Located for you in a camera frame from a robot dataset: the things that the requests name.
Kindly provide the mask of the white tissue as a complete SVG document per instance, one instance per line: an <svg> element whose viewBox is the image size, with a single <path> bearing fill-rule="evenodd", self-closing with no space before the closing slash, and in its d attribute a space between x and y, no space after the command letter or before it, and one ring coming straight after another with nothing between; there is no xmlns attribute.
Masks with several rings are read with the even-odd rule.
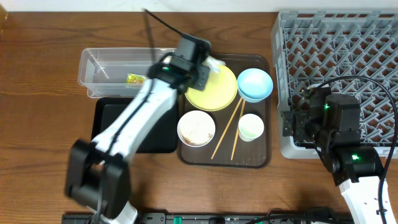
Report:
<svg viewBox="0 0 398 224"><path fill-rule="evenodd" d="M220 66L226 65L226 63L222 60L218 60L212 56L208 56L203 62L202 65L207 66L212 72L219 73Z"/></svg>

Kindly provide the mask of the pale green cup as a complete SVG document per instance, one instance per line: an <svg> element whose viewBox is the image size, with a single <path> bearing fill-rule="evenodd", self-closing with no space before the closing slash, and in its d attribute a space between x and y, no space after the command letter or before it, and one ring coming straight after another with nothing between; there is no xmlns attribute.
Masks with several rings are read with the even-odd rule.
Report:
<svg viewBox="0 0 398 224"><path fill-rule="evenodd" d="M251 142L264 132L262 119L255 114L245 114L239 119L238 135L245 142Z"/></svg>

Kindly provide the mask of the white bowl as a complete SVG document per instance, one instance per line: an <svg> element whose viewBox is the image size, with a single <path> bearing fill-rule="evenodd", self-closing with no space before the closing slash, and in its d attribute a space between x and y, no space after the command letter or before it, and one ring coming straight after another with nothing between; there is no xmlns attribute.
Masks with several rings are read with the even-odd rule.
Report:
<svg viewBox="0 0 398 224"><path fill-rule="evenodd" d="M213 118L204 111L194 110L185 113L177 125L177 134L181 142L190 147L202 147L208 144L216 131Z"/></svg>

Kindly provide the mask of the light blue bowl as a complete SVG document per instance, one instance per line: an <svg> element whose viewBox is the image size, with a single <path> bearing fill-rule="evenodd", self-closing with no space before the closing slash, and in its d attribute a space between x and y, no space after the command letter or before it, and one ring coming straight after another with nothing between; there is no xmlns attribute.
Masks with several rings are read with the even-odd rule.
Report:
<svg viewBox="0 0 398 224"><path fill-rule="evenodd" d="M237 84L240 97L249 103L258 103L266 99L274 87L271 76L259 68L242 71L238 75Z"/></svg>

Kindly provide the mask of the green snack wrapper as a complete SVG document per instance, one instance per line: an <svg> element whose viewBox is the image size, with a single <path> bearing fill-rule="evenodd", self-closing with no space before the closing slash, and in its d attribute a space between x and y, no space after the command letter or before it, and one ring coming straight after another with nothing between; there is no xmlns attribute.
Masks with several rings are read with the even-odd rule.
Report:
<svg viewBox="0 0 398 224"><path fill-rule="evenodd" d="M137 75L133 73L129 73L126 78L127 84L143 84L146 81L147 77L145 75Z"/></svg>

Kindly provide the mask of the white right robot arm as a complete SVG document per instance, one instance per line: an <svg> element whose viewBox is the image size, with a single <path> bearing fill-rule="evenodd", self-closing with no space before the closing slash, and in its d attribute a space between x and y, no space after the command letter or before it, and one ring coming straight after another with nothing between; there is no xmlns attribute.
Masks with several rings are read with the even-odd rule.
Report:
<svg viewBox="0 0 398 224"><path fill-rule="evenodd" d="M314 141L323 165L355 223L395 223L388 191L379 193L384 168L372 146L360 143L360 105L353 96L311 96L307 111L283 111L282 135Z"/></svg>

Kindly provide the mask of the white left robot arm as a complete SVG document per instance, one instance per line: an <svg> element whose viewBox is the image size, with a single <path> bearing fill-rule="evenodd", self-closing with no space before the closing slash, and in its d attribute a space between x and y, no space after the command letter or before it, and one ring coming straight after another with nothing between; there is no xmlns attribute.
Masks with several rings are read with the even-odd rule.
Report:
<svg viewBox="0 0 398 224"><path fill-rule="evenodd" d="M207 61L181 66L159 61L150 66L141 92L116 120L91 142L70 149L65 194L94 210L90 223L134 223L129 164L158 120L189 88L204 90L220 71Z"/></svg>

